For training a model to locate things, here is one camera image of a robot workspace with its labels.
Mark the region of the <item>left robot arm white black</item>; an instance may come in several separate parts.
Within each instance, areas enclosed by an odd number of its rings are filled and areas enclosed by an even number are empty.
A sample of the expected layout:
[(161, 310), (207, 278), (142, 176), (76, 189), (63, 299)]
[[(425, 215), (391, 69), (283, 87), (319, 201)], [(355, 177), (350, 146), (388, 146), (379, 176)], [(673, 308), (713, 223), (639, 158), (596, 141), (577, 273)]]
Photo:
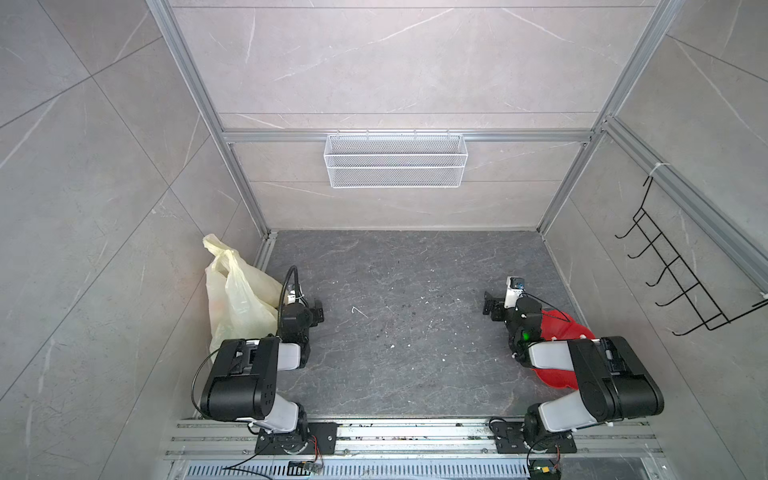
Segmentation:
[(277, 376), (308, 363), (310, 329), (324, 321), (322, 303), (296, 301), (278, 310), (278, 333), (261, 339), (228, 339), (193, 406), (205, 419), (245, 422), (267, 434), (306, 442), (309, 426), (299, 403), (277, 393)]

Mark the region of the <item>red flower-shaped plate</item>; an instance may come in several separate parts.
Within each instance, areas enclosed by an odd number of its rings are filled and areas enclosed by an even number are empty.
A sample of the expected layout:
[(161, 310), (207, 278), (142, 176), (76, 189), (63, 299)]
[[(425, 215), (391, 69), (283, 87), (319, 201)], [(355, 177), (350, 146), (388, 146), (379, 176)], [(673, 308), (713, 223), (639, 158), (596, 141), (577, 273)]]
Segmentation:
[(594, 334), (587, 327), (576, 323), (568, 314), (543, 310), (541, 337), (544, 342), (533, 346), (531, 350), (531, 363), (539, 379), (553, 388), (577, 389), (567, 341), (594, 340)]

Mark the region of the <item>cream plastic shopping bag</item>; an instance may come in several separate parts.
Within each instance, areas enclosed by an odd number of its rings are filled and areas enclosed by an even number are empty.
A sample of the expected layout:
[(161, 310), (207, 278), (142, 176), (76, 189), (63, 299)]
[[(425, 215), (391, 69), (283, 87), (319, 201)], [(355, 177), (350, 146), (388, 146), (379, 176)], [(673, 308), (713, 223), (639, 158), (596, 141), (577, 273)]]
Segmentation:
[(203, 238), (213, 255), (206, 267), (211, 351), (228, 339), (260, 339), (278, 330), (281, 284), (249, 265), (239, 252), (214, 234)]

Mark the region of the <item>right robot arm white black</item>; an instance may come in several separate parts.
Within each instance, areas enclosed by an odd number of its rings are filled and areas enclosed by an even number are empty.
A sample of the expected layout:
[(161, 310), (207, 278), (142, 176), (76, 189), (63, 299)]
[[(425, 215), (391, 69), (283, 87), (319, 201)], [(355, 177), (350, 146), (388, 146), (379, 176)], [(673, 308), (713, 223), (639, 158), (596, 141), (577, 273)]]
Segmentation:
[(542, 448), (574, 430), (661, 414), (665, 400), (629, 342), (596, 337), (570, 315), (521, 290), (484, 294), (483, 313), (504, 324), (514, 359), (569, 392), (526, 411), (522, 435)]

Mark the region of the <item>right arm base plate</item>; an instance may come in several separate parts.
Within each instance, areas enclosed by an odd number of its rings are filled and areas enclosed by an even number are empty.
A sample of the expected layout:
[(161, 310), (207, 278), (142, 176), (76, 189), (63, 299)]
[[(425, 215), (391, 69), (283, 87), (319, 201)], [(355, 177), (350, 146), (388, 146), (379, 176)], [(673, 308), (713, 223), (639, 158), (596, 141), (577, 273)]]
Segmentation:
[(570, 432), (552, 433), (536, 425), (527, 425), (524, 421), (512, 421), (500, 417), (491, 418), (488, 421), (488, 427), (499, 454), (577, 452)]

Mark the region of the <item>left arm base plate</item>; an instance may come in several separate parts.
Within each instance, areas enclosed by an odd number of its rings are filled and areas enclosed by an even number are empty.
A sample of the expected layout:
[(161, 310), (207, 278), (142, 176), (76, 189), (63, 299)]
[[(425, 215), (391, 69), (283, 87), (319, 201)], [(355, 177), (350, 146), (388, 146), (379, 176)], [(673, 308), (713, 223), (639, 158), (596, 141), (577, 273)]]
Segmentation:
[(310, 422), (291, 433), (267, 434), (261, 430), (255, 453), (258, 455), (332, 455), (335, 452), (339, 424)]

